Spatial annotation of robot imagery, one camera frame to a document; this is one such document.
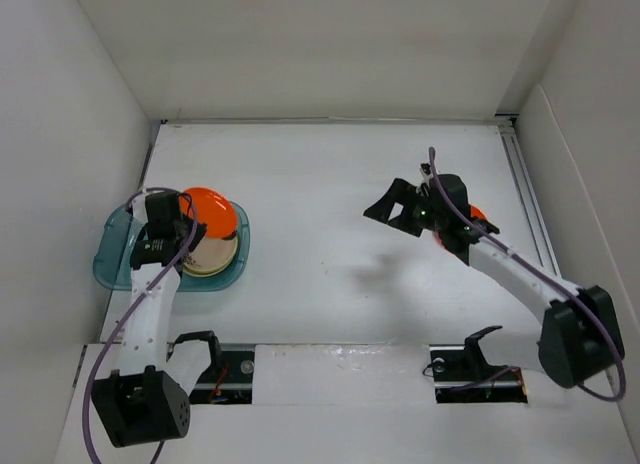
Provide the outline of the orange plate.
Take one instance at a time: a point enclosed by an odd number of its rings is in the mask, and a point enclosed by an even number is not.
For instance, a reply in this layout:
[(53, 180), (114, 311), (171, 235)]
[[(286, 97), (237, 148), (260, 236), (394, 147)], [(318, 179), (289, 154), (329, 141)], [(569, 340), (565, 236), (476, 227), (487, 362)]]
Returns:
[(236, 236), (238, 217), (231, 202), (223, 195), (205, 187), (188, 188), (184, 193), (191, 200), (181, 199), (181, 211), (193, 219), (196, 210), (198, 222), (206, 225), (207, 238), (232, 240)]
[[(470, 216), (471, 216), (472, 220), (474, 220), (474, 219), (484, 219), (484, 220), (486, 220), (487, 219), (487, 216), (479, 208), (477, 208), (474, 205), (470, 206)], [(441, 248), (445, 248), (445, 246), (443, 244), (443, 241), (440, 238), (439, 234), (437, 232), (433, 232), (432, 235), (433, 235), (435, 241), (438, 243), (438, 245)]]

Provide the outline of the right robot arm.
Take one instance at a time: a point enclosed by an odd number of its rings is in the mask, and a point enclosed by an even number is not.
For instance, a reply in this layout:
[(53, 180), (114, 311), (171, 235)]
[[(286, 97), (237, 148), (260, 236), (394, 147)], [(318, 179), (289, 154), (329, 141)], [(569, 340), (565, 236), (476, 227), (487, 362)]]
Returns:
[(365, 217), (415, 237), (434, 233), (441, 246), (466, 266), (488, 276), (523, 304), (541, 325), (537, 359), (557, 385), (584, 388), (586, 380), (616, 369), (626, 393), (625, 349), (610, 294), (582, 287), (527, 261), (499, 240), (499, 228), (469, 203), (456, 174), (438, 174), (424, 164), (418, 185), (396, 178)]

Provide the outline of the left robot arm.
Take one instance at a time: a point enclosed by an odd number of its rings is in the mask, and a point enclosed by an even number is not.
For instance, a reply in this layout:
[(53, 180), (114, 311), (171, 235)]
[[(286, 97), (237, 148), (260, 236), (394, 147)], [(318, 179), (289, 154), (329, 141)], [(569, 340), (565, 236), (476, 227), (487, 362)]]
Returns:
[(223, 366), (213, 331), (168, 340), (183, 262), (206, 230), (190, 196), (144, 189), (126, 209), (142, 225), (129, 257), (130, 304), (108, 339), (120, 343), (115, 365), (106, 378), (90, 374), (83, 402), (116, 448), (185, 437), (195, 384), (216, 378)]

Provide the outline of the beige plate with black patch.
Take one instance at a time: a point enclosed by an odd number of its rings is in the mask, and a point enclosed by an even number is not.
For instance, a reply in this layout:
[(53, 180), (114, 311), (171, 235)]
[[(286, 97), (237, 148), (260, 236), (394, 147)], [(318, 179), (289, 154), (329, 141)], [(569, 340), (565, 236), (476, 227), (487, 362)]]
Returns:
[(209, 277), (222, 272), (233, 261), (238, 250), (238, 238), (204, 237), (184, 261), (184, 270), (195, 277)]

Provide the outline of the teal plastic bin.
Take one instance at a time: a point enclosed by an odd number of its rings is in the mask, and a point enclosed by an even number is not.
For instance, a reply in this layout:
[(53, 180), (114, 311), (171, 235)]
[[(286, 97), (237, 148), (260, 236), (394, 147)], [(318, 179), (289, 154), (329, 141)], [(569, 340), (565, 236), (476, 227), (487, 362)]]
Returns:
[[(229, 288), (244, 273), (250, 250), (250, 222), (244, 209), (232, 202), (238, 227), (238, 250), (232, 262), (218, 274), (194, 277), (183, 273), (179, 292), (218, 292)], [(128, 213), (123, 206), (116, 208), (107, 219), (98, 251), (93, 259), (96, 281), (112, 291), (130, 291), (130, 256), (143, 224)]]

